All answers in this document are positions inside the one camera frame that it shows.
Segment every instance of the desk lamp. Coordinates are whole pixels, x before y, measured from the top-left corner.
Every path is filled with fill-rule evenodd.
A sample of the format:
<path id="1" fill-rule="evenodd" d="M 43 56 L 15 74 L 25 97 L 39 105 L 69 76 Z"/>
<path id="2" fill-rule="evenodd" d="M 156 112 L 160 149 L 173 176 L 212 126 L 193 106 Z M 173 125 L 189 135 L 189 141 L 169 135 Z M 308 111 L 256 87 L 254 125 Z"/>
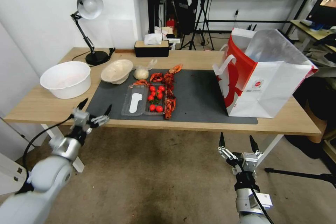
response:
<path id="1" fill-rule="evenodd" d="M 84 34 L 78 24 L 78 19 L 95 19 L 103 10 L 102 0 L 77 0 L 77 11 L 71 14 L 73 21 L 76 23 L 79 31 L 83 35 L 83 39 L 90 48 L 91 52 L 85 57 L 86 63 L 90 65 L 100 65 L 107 62 L 110 58 L 106 52 L 95 51 L 95 46 L 91 40 Z"/>

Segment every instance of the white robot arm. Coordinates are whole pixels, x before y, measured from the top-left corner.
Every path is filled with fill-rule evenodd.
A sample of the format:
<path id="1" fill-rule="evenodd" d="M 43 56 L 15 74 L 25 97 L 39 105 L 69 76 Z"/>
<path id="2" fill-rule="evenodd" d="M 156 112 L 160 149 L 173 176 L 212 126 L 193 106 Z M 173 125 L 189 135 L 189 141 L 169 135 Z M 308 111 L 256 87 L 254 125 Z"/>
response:
<path id="1" fill-rule="evenodd" d="M 218 152 L 231 165 L 237 182 L 234 190 L 237 193 L 236 207 L 239 214 L 238 224 L 273 224 L 265 209 L 270 209 L 273 204 L 268 194 L 260 193 L 256 185 L 256 167 L 260 157 L 257 143 L 250 136 L 254 153 L 232 153 L 225 147 L 224 135 L 220 134 Z"/>
<path id="2" fill-rule="evenodd" d="M 104 115 L 93 117 L 79 108 L 73 110 L 75 123 L 70 134 L 50 140 L 53 149 L 51 156 L 38 162 L 25 183 L 26 187 L 23 186 L 0 206 L 1 224 L 43 224 L 46 221 L 55 198 L 71 176 L 71 164 L 84 145 L 86 135 L 92 128 L 108 122 L 110 111 L 111 106 Z M 269 224 L 272 221 L 268 220 L 264 208 L 272 206 L 271 198 L 268 194 L 259 193 L 254 179 L 254 169 L 262 153 L 258 151 L 252 137 L 251 145 L 254 153 L 232 153 L 225 148 L 224 136 L 221 134 L 218 152 L 233 167 L 237 178 L 234 189 L 237 192 L 236 207 L 240 217 L 238 224 Z"/>
<path id="3" fill-rule="evenodd" d="M 109 121 L 111 106 L 104 115 L 95 117 L 78 108 L 73 110 L 74 125 L 71 133 L 63 138 L 51 139 L 49 144 L 53 151 L 51 156 L 39 161 L 32 169 L 25 182 L 33 191 L 16 193 L 0 206 L 2 224 L 42 224 L 47 219 L 51 206 L 67 184 L 72 163 L 78 156 L 87 134 L 92 128 Z"/>

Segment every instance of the white bowl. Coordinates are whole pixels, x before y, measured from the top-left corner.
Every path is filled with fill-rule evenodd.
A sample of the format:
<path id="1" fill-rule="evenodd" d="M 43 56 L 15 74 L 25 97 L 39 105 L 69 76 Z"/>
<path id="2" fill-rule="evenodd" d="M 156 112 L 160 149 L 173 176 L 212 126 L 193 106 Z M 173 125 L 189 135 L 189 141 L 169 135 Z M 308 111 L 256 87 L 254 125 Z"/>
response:
<path id="1" fill-rule="evenodd" d="M 45 71 L 40 84 L 57 98 L 74 98 L 84 94 L 91 86 L 90 71 L 84 62 L 64 62 Z"/>
<path id="2" fill-rule="evenodd" d="M 132 68 L 132 61 L 128 59 L 120 59 L 105 67 L 100 77 L 105 82 L 119 85 L 127 80 Z"/>

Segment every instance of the beige bowl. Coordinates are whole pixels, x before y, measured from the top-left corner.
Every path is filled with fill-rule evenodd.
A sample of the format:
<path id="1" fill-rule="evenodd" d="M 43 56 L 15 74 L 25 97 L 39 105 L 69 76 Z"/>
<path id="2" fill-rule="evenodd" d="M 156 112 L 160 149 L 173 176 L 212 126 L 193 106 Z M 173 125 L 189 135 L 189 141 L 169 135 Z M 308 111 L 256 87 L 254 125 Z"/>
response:
<path id="1" fill-rule="evenodd" d="M 127 80 L 132 68 L 132 61 L 128 59 L 120 59 L 105 67 L 100 77 L 105 82 L 119 85 Z"/>

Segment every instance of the desk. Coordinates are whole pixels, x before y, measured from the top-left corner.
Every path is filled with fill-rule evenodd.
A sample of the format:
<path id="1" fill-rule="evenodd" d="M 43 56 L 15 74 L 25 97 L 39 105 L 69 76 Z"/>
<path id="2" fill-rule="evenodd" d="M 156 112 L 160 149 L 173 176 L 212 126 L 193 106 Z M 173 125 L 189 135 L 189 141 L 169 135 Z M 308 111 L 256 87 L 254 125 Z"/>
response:
<path id="1" fill-rule="evenodd" d="M 73 57 L 86 52 L 87 48 L 73 48 L 60 61 L 70 61 Z M 99 49 L 108 53 L 108 49 Z M 219 64 L 223 53 L 219 51 L 169 51 L 169 56 L 157 58 L 156 68 L 168 69 L 177 64 L 183 64 L 183 69 L 212 69 L 214 63 Z M 84 61 L 85 55 L 76 58 Z M 110 62 L 119 59 L 129 59 L 135 65 L 147 65 L 149 58 L 137 58 L 134 52 L 124 51 L 122 53 L 113 53 Z M 109 64 L 106 62 L 99 66 L 91 68 L 91 87 L 81 96 L 73 99 L 58 99 L 48 90 L 40 85 L 34 87 L 20 103 L 6 116 L 7 122 L 17 123 L 40 123 L 44 128 L 47 124 L 53 125 L 66 119 L 79 102 L 85 98 L 89 101 L 93 97 L 99 83 L 100 73 Z M 286 105 L 280 110 L 278 115 L 273 118 L 258 118 L 258 124 L 219 124 L 205 122 L 172 122 L 172 121 L 140 121 L 140 120 L 110 120 L 104 126 L 106 127 L 125 127 L 125 128 L 151 128 L 164 130 L 193 130 L 193 131 L 231 131 L 239 133 L 264 133 L 270 134 L 266 137 L 261 146 L 261 151 L 265 153 L 260 162 L 272 150 L 276 143 L 282 138 L 283 134 L 290 135 L 317 135 L 320 130 L 308 117 L 305 111 L 292 97 Z M 61 132 L 55 128 L 48 131 L 53 137 Z M 82 171 L 84 165 L 78 159 L 74 162 L 78 171 Z"/>
<path id="2" fill-rule="evenodd" d="M 304 51 L 311 40 L 315 42 L 316 40 L 323 39 L 325 36 L 329 34 L 333 34 L 333 32 L 328 31 L 328 30 L 323 30 L 323 29 L 318 30 L 318 31 L 312 31 L 307 26 L 304 26 L 303 24 L 301 24 L 300 20 L 291 20 L 290 22 L 300 31 L 308 35 L 308 37 L 304 40 L 300 51 Z M 324 46 L 328 51 L 332 53 L 336 53 L 336 47 L 333 47 L 330 45 L 322 45 L 322 46 Z"/>

